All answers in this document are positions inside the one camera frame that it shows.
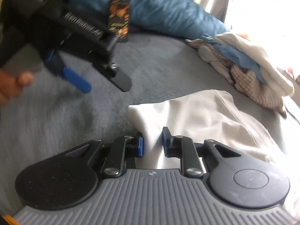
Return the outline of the person's left hand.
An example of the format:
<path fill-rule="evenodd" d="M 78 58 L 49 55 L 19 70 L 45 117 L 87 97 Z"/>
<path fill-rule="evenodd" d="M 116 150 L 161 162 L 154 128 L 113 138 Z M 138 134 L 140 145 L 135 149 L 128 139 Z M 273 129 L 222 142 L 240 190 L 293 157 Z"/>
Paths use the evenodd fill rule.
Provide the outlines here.
<path fill-rule="evenodd" d="M 6 106 L 11 98 L 20 96 L 24 88 L 30 86 L 33 80 L 34 75 L 31 72 L 25 72 L 14 77 L 1 70 L 1 107 Z"/>

